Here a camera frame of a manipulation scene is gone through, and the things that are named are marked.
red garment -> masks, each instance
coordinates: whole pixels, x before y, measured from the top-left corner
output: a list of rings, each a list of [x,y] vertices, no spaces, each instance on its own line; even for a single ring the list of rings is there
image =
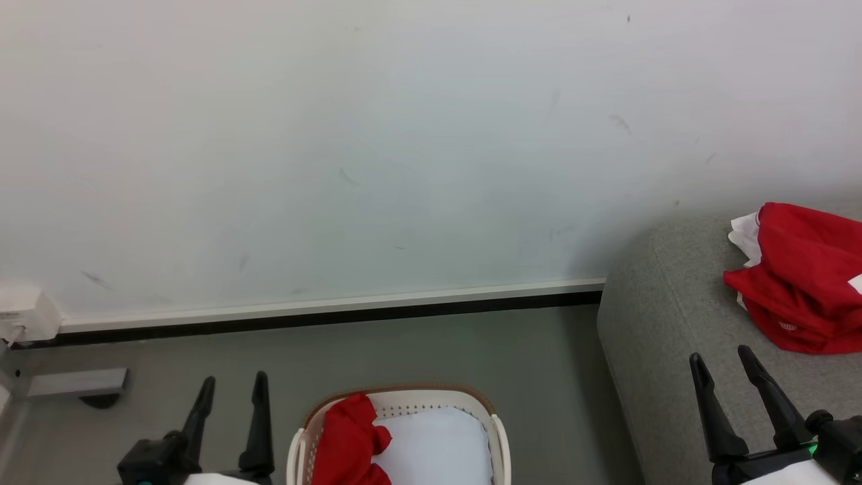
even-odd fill
[[[724,272],[754,323],[778,347],[806,354],[862,350],[862,223],[790,204],[758,214],[760,264]]]
[[[391,485],[386,472],[372,464],[372,455],[392,441],[389,430],[372,424],[376,418],[365,394],[354,394],[326,411],[311,485]]]

gray couch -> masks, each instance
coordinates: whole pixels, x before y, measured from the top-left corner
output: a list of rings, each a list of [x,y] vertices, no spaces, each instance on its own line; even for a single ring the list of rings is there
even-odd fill
[[[811,207],[862,220],[862,200]],[[599,336],[649,485],[710,483],[692,352],[709,366],[716,396],[751,452],[774,449],[773,430],[740,364],[740,343],[754,350],[803,417],[820,408],[841,419],[862,413],[862,354],[780,350],[725,287],[721,273],[746,260],[727,238],[730,218],[739,215],[662,224],[631,247],[604,288]]]

white cable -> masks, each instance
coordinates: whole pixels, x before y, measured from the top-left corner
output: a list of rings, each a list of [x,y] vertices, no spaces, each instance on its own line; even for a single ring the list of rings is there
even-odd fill
[[[15,345],[15,340],[18,340],[18,337],[24,333],[24,330],[24,325],[15,325],[15,329],[12,331],[12,336],[9,337],[9,341],[6,342],[6,346],[11,349],[12,345]]]

white wall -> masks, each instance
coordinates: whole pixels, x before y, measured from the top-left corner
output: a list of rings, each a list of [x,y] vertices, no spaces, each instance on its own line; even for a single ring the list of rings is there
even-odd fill
[[[3,0],[0,280],[84,318],[604,276],[674,211],[859,187],[860,19]]]

laundry basket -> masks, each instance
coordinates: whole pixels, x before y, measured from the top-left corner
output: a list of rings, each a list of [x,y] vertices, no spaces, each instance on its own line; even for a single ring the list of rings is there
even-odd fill
[[[512,462],[509,441],[503,422],[494,414],[494,407],[481,394],[459,386],[399,386],[358,390],[323,401],[305,419],[290,442],[287,456],[287,485],[310,485],[315,468],[317,443],[323,433],[323,417],[337,402],[364,393],[374,405],[378,418],[420,413],[431,408],[455,407],[482,423],[488,434],[490,463],[494,485],[511,485]]]

